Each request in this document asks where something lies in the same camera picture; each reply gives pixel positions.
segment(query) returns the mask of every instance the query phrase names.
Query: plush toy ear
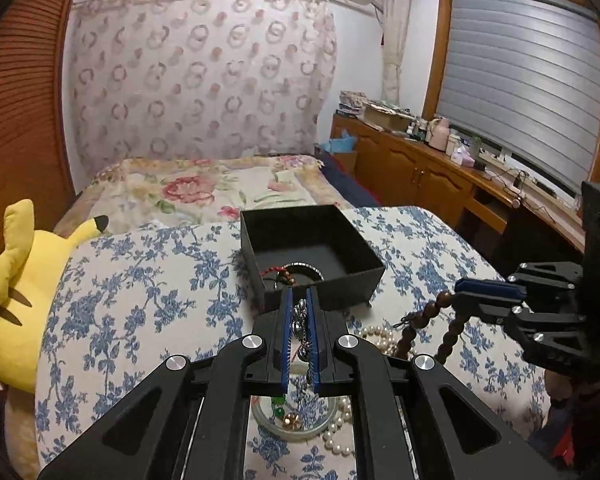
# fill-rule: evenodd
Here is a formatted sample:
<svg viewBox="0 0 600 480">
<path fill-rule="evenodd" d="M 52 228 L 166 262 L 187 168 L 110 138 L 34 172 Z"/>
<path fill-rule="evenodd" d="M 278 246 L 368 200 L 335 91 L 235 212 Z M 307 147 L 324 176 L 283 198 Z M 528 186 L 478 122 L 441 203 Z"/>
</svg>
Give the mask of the plush toy ear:
<svg viewBox="0 0 600 480">
<path fill-rule="evenodd" d="M 0 305 L 9 299 L 9 281 L 27 261 L 33 244 L 33 202 L 26 198 L 4 210 L 4 251 L 0 255 Z"/>
</svg>

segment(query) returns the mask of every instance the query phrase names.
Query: kettle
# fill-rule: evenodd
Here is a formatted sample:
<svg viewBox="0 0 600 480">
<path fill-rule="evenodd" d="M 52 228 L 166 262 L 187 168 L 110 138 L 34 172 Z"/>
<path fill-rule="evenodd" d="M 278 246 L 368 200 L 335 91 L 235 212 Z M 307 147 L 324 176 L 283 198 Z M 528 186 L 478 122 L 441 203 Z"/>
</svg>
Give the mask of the kettle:
<svg viewBox="0 0 600 480">
<path fill-rule="evenodd" d="M 444 152 L 446 150 L 446 142 L 449 139 L 449 119 L 442 117 L 429 121 L 428 130 L 431 134 L 429 146 Z"/>
</svg>

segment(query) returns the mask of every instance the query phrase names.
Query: wooden wardrobe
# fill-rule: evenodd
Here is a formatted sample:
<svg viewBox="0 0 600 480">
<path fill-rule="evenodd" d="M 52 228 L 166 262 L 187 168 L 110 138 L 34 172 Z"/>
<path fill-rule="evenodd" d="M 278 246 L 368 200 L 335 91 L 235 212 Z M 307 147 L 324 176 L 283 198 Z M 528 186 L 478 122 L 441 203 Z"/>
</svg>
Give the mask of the wooden wardrobe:
<svg viewBox="0 0 600 480">
<path fill-rule="evenodd" d="M 64 146 L 61 73 L 72 0 L 0 2 L 0 252 L 4 209 L 34 202 L 52 230 L 75 200 Z"/>
</svg>

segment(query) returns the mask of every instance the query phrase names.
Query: window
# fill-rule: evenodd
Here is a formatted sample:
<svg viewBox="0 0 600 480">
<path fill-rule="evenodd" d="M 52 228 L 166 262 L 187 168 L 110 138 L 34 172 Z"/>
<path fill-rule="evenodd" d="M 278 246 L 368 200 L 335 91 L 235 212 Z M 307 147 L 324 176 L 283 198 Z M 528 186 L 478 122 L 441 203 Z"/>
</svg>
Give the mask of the window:
<svg viewBox="0 0 600 480">
<path fill-rule="evenodd" d="M 447 5 L 448 41 L 443 56 L 436 60 L 434 53 L 426 108 L 510 150 L 563 189 L 579 191 L 600 152 L 595 14 L 569 0 L 448 0 Z M 439 30 L 436 49 L 441 36 Z M 441 59 L 433 108 L 431 87 Z"/>
</svg>

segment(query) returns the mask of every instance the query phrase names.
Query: yellow plush toy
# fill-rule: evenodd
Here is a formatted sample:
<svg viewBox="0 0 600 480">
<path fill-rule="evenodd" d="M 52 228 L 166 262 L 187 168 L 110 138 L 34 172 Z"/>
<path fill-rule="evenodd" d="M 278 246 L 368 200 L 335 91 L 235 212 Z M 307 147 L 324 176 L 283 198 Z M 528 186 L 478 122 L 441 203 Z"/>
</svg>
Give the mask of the yellow plush toy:
<svg viewBox="0 0 600 480">
<path fill-rule="evenodd" d="M 34 230 L 33 202 L 4 212 L 0 255 L 0 381 L 25 392 L 36 386 L 46 317 L 73 249 L 106 229 L 109 218 L 81 224 L 68 238 Z"/>
</svg>

